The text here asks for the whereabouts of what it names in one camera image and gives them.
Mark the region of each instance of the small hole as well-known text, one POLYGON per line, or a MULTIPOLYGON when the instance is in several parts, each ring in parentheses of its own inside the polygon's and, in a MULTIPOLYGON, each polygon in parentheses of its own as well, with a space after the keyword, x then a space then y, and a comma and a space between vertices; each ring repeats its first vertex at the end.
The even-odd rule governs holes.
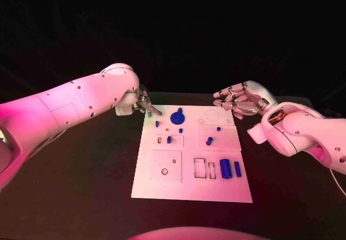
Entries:
POLYGON ((168 175, 169 170, 165 168, 165 169, 161 171, 161 173, 162 173, 164 175, 168 175))
POLYGON ((344 164, 346 162, 346 156, 342 156, 339 159, 341 163, 344 164))

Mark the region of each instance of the blue object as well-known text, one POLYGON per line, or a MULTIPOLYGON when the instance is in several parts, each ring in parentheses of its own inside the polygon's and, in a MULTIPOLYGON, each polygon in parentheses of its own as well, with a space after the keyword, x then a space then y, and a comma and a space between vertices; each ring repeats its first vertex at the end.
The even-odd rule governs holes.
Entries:
POLYGON ((231 165, 228 159, 220 160, 220 167, 221 167, 221 175, 224 179, 233 178, 233 171, 231 171, 231 165))
POLYGON ((207 140, 207 145, 208 145, 208 146, 213 144, 213 141, 214 141, 214 138, 210 137, 208 140, 207 140))
POLYGON ((179 125, 185 122, 187 116, 184 115, 184 109, 179 108, 178 112, 171 115, 171 121, 174 124, 179 125))
POLYGON ((240 167, 240 162, 239 161, 234 162, 234 167, 236 167, 237 177, 240 178, 243 176, 243 173, 241 173, 241 167, 240 167))

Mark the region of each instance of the robotic hand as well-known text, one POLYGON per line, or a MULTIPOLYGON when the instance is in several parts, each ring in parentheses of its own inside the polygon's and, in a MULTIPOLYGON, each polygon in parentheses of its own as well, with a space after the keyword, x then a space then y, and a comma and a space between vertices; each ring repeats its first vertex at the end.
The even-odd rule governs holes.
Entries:
POLYGON ((25 160, 67 129, 116 107, 119 116, 141 110, 162 116, 133 68, 123 63, 32 96, 0 104, 0 189, 25 160))
POLYGON ((286 156, 306 151, 332 170, 346 174, 346 119, 327 118, 308 106, 279 103, 266 87, 256 81, 240 83, 214 94, 214 104, 233 110, 234 116, 263 115, 262 123, 249 134, 257 144, 267 140, 286 156))

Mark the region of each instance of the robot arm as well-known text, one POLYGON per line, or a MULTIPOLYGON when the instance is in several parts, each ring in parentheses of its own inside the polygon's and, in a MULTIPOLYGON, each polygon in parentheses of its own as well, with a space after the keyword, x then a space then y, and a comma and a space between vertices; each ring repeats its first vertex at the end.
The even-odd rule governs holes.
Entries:
POLYGON ((142 112, 162 115, 133 68, 116 63, 102 73, 0 104, 0 189, 17 175, 37 146, 44 146, 77 124, 116 107, 119 116, 142 112))
POLYGON ((233 110, 237 118, 257 113, 262 122, 247 131, 257 144, 270 142, 286 156, 306 151, 331 169, 346 174, 346 119, 329 119, 302 104, 279 104, 273 94, 254 81, 240 83, 214 94, 214 104, 233 110))

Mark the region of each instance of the table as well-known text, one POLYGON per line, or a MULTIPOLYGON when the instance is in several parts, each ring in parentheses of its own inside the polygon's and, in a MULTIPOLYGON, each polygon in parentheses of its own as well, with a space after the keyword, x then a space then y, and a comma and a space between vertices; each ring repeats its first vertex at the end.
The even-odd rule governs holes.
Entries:
MULTIPOLYGON (((211 94, 154 92, 162 105, 213 105, 211 94)), ((306 98, 283 98, 311 104, 306 98)), ((280 155, 236 118, 254 203, 132 198, 145 115, 110 110, 44 148, 0 193, 0 238, 126 239, 181 226, 270 239, 345 238, 346 198, 331 171, 305 152, 280 155)), ((346 176, 337 173, 346 188, 346 176)))

